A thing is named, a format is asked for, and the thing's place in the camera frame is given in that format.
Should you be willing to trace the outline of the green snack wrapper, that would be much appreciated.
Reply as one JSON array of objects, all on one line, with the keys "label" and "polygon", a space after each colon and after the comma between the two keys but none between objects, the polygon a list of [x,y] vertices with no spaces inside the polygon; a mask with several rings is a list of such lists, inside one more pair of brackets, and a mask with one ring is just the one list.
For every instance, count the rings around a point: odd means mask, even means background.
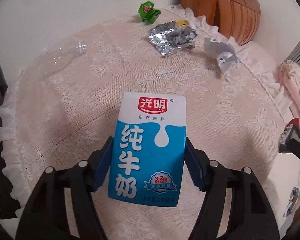
[{"label": "green snack wrapper", "polygon": [[160,16],[161,11],[154,7],[154,3],[147,1],[140,5],[138,13],[142,22],[147,21],[148,23],[153,24]]}]

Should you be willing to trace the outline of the yellow candy wrapper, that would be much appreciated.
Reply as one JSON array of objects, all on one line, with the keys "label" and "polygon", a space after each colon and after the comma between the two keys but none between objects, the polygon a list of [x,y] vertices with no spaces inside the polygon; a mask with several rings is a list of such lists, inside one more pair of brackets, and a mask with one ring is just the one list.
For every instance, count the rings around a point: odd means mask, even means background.
[{"label": "yellow candy wrapper", "polygon": [[175,22],[175,26],[179,28],[186,28],[189,26],[189,22],[187,20],[178,20]]}]

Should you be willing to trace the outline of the clear plastic bottle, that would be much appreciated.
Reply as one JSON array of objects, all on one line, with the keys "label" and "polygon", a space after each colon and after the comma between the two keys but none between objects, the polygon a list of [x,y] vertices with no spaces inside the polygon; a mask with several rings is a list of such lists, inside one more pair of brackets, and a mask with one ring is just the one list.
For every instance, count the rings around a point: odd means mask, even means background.
[{"label": "clear plastic bottle", "polygon": [[32,60],[23,71],[32,73],[35,77],[48,77],[66,68],[75,58],[87,53],[87,44],[68,38],[58,44],[44,49]]}]

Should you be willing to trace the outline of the silver foil blister pack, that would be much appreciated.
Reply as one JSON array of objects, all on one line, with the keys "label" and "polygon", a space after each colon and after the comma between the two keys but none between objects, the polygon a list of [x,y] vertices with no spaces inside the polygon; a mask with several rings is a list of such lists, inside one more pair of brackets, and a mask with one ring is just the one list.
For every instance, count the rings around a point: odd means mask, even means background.
[{"label": "silver foil blister pack", "polygon": [[194,48],[194,39],[198,36],[190,26],[179,28],[176,21],[159,24],[148,32],[148,38],[162,57],[168,57],[184,48]]}]

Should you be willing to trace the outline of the blue white milk carton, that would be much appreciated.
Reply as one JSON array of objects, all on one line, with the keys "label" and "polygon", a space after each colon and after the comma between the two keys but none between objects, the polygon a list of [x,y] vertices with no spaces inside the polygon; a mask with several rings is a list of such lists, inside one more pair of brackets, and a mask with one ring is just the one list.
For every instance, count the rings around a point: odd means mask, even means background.
[{"label": "blue white milk carton", "polygon": [[184,96],[126,92],[115,129],[108,196],[134,204],[176,207],[185,141]]}]

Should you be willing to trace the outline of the white paper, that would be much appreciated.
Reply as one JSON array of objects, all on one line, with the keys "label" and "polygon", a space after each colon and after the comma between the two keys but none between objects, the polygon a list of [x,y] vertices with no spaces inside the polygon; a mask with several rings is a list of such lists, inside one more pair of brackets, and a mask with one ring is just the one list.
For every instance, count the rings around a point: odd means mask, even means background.
[{"label": "white paper", "polygon": [[237,67],[241,60],[237,56],[234,47],[225,42],[219,42],[214,38],[204,38],[205,51],[209,53],[220,68],[221,73],[226,79],[230,79],[230,69]]}]

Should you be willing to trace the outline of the pink folded quilt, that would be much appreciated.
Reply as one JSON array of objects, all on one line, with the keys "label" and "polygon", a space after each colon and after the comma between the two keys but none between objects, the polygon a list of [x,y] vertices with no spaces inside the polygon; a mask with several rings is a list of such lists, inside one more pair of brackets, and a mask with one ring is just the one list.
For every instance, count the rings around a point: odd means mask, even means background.
[{"label": "pink folded quilt", "polygon": [[288,90],[293,100],[292,110],[297,117],[300,117],[300,66],[291,60],[286,60],[280,65],[279,81]]}]

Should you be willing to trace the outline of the wooden headboard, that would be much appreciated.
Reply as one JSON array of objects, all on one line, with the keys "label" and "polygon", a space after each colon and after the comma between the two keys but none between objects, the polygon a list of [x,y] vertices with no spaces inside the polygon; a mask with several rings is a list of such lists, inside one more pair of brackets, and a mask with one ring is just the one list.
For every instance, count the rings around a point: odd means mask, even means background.
[{"label": "wooden headboard", "polygon": [[258,0],[180,0],[183,8],[190,8],[194,16],[205,16],[209,25],[238,45],[250,42],[256,35],[261,18]]}]

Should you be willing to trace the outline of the lace nightstand cover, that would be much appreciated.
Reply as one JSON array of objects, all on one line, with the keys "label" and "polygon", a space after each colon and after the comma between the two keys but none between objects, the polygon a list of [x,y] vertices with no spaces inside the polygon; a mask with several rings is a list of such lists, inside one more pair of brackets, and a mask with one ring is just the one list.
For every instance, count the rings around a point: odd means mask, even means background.
[{"label": "lace nightstand cover", "polygon": [[36,58],[0,106],[16,239],[279,239],[270,56],[179,5]]}]

